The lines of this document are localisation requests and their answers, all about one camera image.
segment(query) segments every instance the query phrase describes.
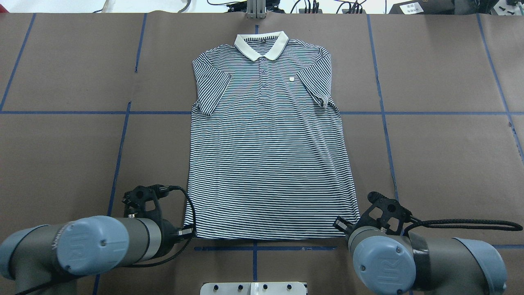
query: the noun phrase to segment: metal bracket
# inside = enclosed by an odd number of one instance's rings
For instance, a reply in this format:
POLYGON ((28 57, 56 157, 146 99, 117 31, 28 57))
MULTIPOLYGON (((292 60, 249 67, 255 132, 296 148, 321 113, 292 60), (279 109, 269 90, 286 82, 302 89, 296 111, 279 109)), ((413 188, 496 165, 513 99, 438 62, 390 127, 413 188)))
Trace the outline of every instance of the metal bracket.
POLYGON ((266 0, 247 0, 247 18, 266 18, 266 0))
POLYGON ((306 283, 301 282, 236 282, 205 283, 200 295, 307 295, 306 283))

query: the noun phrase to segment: ur logo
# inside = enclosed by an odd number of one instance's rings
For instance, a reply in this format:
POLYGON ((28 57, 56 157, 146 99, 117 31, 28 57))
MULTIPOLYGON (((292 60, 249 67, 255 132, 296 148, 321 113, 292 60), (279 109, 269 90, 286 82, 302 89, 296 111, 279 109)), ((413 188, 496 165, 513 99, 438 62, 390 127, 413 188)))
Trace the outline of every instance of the ur logo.
POLYGON ((379 282, 392 283, 400 280, 400 259, 379 258, 380 275, 377 277, 379 282))
POLYGON ((89 234, 76 234, 70 237, 69 261, 84 259, 85 244, 89 241, 89 234))

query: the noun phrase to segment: short sleeve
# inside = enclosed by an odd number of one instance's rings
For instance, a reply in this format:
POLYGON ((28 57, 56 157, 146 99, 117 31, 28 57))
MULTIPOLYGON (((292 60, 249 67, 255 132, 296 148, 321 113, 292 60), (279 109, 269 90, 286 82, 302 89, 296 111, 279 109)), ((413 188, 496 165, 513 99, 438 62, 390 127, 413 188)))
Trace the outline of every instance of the short sleeve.
POLYGON ((309 67, 297 72, 305 88, 319 104, 326 109, 331 99, 331 56, 322 48, 318 59, 309 67))
POLYGON ((206 115, 212 115, 231 80, 231 74, 212 66, 207 53, 193 61, 196 80, 196 105, 206 115))

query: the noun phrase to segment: striped polo shirt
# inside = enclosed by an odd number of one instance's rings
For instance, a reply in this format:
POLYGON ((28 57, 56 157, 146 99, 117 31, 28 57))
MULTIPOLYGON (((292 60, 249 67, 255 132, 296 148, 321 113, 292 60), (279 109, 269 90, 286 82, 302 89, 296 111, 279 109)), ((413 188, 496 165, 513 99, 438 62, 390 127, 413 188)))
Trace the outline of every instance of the striped polo shirt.
POLYGON ((188 193, 197 236, 342 236, 336 217, 356 222, 359 213, 329 52, 282 31, 238 35, 193 67, 188 193))

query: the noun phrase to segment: blue tape line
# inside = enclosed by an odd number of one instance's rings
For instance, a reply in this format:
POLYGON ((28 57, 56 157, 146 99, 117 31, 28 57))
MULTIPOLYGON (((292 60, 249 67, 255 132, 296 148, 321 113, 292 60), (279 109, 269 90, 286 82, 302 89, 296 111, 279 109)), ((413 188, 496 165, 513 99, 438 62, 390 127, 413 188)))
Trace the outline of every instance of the blue tape line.
POLYGON ((506 102, 506 97, 504 96, 504 92, 502 91, 502 87, 500 86, 500 81, 498 80, 497 71, 495 70, 495 66, 493 65, 491 54, 489 53, 489 48, 486 42, 486 37, 484 36, 484 29, 482 28, 481 15, 478 13, 477 13, 477 22, 478 22, 478 28, 481 31, 482 43, 484 43, 484 48, 486 49, 486 54, 488 56, 489 66, 492 69, 493 76, 495 77, 495 82, 497 82, 498 92, 500 93, 500 98, 502 98, 502 103, 504 105, 504 110, 506 110, 506 115, 508 115, 508 121, 511 124, 511 130, 513 132, 513 138, 515 139, 515 143, 517 144, 517 149, 520 154, 520 160, 524 164, 524 152, 522 151, 522 145, 520 144, 519 136, 517 135, 517 131, 515 130, 515 124, 513 124, 513 119, 511 118, 511 114, 509 112, 508 103, 506 102))
POLYGON ((495 249, 524 249, 524 245, 493 245, 495 249))
POLYGON ((384 112, 386 115, 506 115, 504 112, 384 112))
POLYGON ((358 112, 358 111, 350 111, 350 112, 340 112, 341 115, 382 115, 382 112, 358 112))
POLYGON ((27 39, 29 38, 29 33, 31 32, 31 28, 33 24, 35 23, 35 17, 36 17, 36 13, 33 13, 31 22, 29 23, 29 27, 27 28, 26 37, 24 38, 24 42, 22 42, 22 46, 20 47, 20 51, 18 52, 18 57, 16 58, 15 66, 13 67, 13 70, 11 71, 11 77, 9 77, 9 82, 7 82, 7 87, 5 88, 4 96, 2 97, 2 101, 0 102, 0 111, 4 108, 5 100, 7 99, 7 94, 9 93, 9 89, 11 88, 11 83, 13 82, 13 78, 15 77, 16 69, 18 68, 18 63, 20 62, 22 53, 24 53, 24 48, 26 47, 27 39))
POLYGON ((84 114, 96 114, 96 115, 125 115, 124 111, 2 111, 1 114, 44 114, 44 115, 60 115, 60 114, 75 114, 75 115, 84 115, 84 114))
POLYGON ((107 208, 107 215, 111 216, 113 210, 113 200, 115 199, 116 180, 120 172, 120 160, 122 159, 122 149, 124 148, 124 140, 126 138, 127 121, 129 120, 129 111, 131 109, 131 102, 127 104, 126 118, 124 119, 124 127, 122 128, 122 137, 120 138, 120 147, 118 148, 118 157, 116 158, 115 176, 113 177, 113 186, 111 187, 111 197, 109 198, 109 207, 107 208))
POLYGON ((191 111, 132 111, 132 115, 191 115, 191 111))
MULTIPOLYGON (((257 251, 331 251, 338 246, 256 246, 257 251)), ((195 251, 253 251, 250 246, 195 247, 195 251)))
POLYGON ((95 278, 95 285, 93 287, 93 295, 96 295, 98 293, 98 285, 99 285, 99 282, 100 282, 100 274, 96 275, 96 278, 95 278))
MULTIPOLYGON (((384 112, 386 115, 507 115, 505 112, 384 112)), ((93 115, 125 115, 125 111, 0 111, 0 114, 93 114, 93 115)), ((191 115, 191 111, 130 111, 131 115, 191 115)), ((373 111, 345 111, 341 115, 382 115, 373 111)), ((524 112, 510 112, 510 115, 524 115, 524 112)))
POLYGON ((138 50, 136 51, 135 73, 138 72, 138 62, 140 61, 140 51, 142 50, 142 40, 144 40, 144 30, 146 28, 147 13, 144 13, 144 20, 142 20, 142 32, 140 32, 140 42, 138 42, 138 50))
POLYGON ((258 281, 258 273, 257 273, 257 241, 253 241, 253 282, 258 281))
POLYGON ((369 30, 369 42, 371 44, 371 53, 373 55, 373 66, 375 67, 375 79, 377 81, 377 91, 378 96, 380 97, 380 111, 382 112, 382 124, 384 126, 384 136, 386 137, 386 148, 388 150, 388 159, 389 159, 389 170, 391 171, 391 178, 393 179, 393 186, 395 187, 395 199, 398 201, 398 189, 397 189, 397 179, 395 177, 395 168, 393 166, 393 156, 391 155, 391 145, 389 144, 389 133, 386 122, 386 111, 384 110, 384 100, 382 98, 382 87, 380 86, 380 81, 378 79, 378 66, 377 66, 377 56, 375 54, 375 43, 373 42, 373 31, 371 29, 371 18, 369 14, 367 16, 367 27, 369 30))

